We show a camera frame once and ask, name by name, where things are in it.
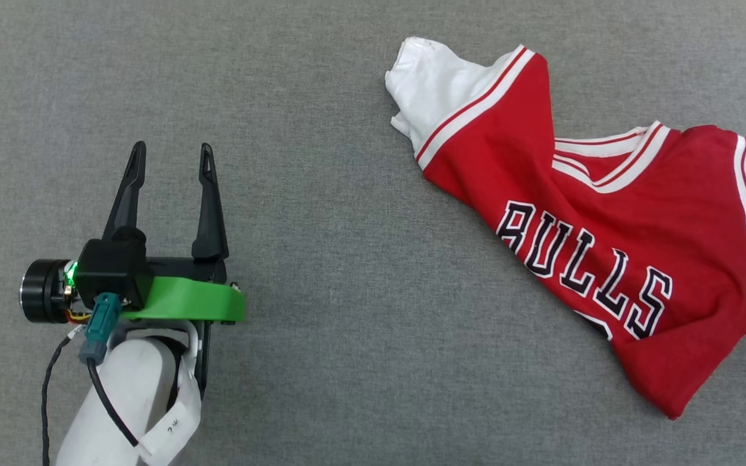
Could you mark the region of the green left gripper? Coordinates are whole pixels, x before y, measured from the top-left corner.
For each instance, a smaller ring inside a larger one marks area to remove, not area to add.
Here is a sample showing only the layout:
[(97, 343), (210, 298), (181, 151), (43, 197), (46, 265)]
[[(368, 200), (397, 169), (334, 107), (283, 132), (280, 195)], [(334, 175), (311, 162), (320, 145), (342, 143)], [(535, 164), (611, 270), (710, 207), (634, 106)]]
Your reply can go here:
[[(146, 173), (147, 146), (142, 140), (133, 145), (112, 209), (102, 235), (109, 241), (121, 229), (137, 227), (137, 203)], [(195, 354), (194, 375), (199, 392), (207, 387), (211, 326), (215, 322), (233, 325), (245, 320), (246, 299), (237, 283), (228, 281), (224, 260), (229, 257), (224, 212), (210, 144), (199, 153), (201, 210), (198, 233), (192, 243), (192, 257), (157, 257), (148, 260), (155, 273), (147, 304), (143, 309), (125, 309), (122, 322), (139, 328), (177, 329), (186, 322), (196, 331), (192, 340)]]

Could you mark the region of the red white Bulls jersey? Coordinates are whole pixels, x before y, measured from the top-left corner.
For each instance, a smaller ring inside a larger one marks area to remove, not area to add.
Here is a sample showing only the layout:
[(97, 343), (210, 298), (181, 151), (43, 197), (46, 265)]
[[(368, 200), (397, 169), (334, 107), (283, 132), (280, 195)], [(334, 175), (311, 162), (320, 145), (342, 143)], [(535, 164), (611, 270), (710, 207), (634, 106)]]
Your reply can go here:
[(661, 122), (554, 136), (544, 57), (409, 36), (385, 72), (424, 177), (479, 213), (670, 419), (746, 335), (746, 137)]

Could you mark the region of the black cylindrical left gripper motor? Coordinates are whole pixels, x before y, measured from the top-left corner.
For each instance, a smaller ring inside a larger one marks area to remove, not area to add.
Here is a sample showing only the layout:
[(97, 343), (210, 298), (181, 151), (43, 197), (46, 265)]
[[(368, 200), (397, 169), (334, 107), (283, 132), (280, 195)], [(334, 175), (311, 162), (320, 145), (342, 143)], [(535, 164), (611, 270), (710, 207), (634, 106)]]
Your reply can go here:
[(65, 324), (75, 298), (69, 272), (73, 260), (38, 259), (26, 270), (19, 289), (19, 304), (27, 321)]

